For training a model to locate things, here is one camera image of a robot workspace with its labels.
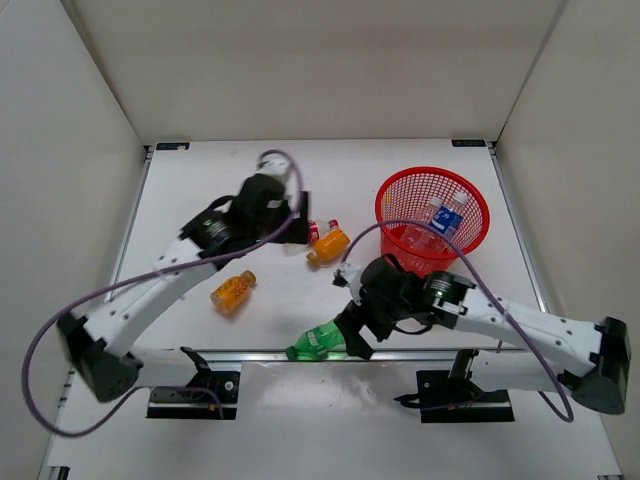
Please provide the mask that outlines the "clear bottle with red label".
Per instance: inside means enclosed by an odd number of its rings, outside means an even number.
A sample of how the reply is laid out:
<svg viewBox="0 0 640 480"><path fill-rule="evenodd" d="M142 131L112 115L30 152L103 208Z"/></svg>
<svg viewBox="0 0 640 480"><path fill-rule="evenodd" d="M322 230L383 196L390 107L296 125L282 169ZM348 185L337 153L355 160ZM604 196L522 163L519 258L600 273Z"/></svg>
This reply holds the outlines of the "clear bottle with red label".
<svg viewBox="0 0 640 480"><path fill-rule="evenodd" d="M310 220L308 223L308 245L313 246L321 238L324 238L332 229L338 227L339 222L336 219L328 221Z"/></svg>

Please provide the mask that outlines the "green plastic bottle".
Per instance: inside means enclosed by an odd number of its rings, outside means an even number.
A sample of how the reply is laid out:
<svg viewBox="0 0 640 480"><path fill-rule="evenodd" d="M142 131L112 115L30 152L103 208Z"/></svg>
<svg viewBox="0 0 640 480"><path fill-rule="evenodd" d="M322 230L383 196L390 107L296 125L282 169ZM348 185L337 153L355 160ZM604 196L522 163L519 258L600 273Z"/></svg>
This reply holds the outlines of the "green plastic bottle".
<svg viewBox="0 0 640 480"><path fill-rule="evenodd" d="M332 351L344 350L345 339L335 324L330 320L324 324L306 330L298 340L285 349L289 361L323 361Z"/></svg>

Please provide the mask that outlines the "orange juice bottle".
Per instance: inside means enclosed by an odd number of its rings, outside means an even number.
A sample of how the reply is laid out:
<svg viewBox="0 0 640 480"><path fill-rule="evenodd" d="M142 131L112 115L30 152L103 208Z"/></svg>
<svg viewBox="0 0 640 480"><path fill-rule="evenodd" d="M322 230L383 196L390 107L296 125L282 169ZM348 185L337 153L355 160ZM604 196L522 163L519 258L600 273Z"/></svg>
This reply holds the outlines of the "orange juice bottle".
<svg viewBox="0 0 640 480"><path fill-rule="evenodd" d="M319 268L342 254L349 244L348 235L340 228L335 228L314 244L306 256L307 261L312 267Z"/></svg>

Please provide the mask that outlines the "orange patterned label bottle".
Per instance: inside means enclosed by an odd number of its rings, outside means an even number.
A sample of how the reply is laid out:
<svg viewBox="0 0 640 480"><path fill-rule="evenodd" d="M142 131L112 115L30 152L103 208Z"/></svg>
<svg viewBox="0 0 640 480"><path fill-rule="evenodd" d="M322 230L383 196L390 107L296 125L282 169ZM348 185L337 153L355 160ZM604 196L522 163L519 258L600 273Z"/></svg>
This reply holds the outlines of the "orange patterned label bottle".
<svg viewBox="0 0 640 480"><path fill-rule="evenodd" d="M214 308L223 315L233 314L248 298L257 279L253 272L243 271L222 283L210 295Z"/></svg>

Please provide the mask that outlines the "clear water bottle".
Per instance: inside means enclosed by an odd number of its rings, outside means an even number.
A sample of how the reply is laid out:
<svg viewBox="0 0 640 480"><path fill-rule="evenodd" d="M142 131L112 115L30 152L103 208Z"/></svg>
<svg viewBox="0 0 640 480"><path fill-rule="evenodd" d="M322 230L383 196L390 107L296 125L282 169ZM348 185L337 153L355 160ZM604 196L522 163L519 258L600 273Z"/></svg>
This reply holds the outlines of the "clear water bottle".
<svg viewBox="0 0 640 480"><path fill-rule="evenodd" d="M432 197L427 205L418 212L415 220L428 224L441 206L442 200L437 196ZM441 240L430 231L414 224L406 226L400 240L404 245L421 253L441 254L445 251L444 243Z"/></svg>

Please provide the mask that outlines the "blue label water bottle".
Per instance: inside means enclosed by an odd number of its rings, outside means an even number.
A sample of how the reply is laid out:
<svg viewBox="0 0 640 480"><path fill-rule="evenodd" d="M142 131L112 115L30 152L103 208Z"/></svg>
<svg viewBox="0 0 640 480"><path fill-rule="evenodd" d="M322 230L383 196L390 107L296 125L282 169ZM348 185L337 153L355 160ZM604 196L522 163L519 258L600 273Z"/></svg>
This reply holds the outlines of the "blue label water bottle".
<svg viewBox="0 0 640 480"><path fill-rule="evenodd" d="M445 238L452 239L463 221L463 210L469 195L463 191L454 194L453 199L433 215L429 227Z"/></svg>

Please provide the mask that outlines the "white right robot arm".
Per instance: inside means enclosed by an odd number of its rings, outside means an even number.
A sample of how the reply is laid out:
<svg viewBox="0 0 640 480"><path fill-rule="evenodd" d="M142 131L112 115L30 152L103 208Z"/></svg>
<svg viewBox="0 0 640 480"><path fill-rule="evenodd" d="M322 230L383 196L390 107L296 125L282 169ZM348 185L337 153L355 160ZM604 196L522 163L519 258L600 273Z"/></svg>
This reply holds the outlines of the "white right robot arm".
<svg viewBox="0 0 640 480"><path fill-rule="evenodd" d="M460 350L444 387L455 401L496 390L560 389L587 409L625 411L631 352L627 326L618 319L589 323L536 311L453 273L420 277L391 255L367 266L342 263L333 283L351 294L335 319L351 357L368 360L373 354L362 329L382 342L400 321L414 319L426 328L442 326L517 347L511 353Z"/></svg>

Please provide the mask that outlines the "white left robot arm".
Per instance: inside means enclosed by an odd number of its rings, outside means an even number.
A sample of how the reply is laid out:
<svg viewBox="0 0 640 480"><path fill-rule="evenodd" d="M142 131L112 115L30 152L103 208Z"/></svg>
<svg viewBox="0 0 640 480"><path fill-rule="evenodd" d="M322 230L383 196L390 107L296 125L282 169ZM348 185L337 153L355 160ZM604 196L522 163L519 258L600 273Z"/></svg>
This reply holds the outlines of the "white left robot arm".
<svg viewBox="0 0 640 480"><path fill-rule="evenodd" d="M138 348L142 333L187 292L230 261L263 243L308 239L309 194L286 197L284 174L258 171L239 192L214 200L189 220L151 272L120 285L110 303L56 321L65 355L97 401L116 400L136 387L175 387L188 400L210 386L204 359L187 347Z"/></svg>

